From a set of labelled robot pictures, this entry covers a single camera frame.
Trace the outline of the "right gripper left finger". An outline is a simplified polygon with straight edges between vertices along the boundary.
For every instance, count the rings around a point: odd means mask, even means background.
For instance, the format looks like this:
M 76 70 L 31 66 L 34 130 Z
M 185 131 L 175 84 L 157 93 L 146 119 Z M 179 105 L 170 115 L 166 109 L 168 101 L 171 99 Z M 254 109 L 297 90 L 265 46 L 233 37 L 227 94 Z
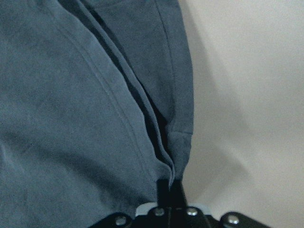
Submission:
M 157 204 L 159 208 L 170 207 L 170 188 L 166 179 L 157 180 Z

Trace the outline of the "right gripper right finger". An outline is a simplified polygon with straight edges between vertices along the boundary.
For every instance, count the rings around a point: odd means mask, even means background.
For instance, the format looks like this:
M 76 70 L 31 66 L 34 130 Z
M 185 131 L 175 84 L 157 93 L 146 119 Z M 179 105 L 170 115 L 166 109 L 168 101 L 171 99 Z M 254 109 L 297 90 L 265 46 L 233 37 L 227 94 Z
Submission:
M 170 188 L 170 206 L 173 208 L 186 208 L 188 205 L 181 180 L 174 180 Z

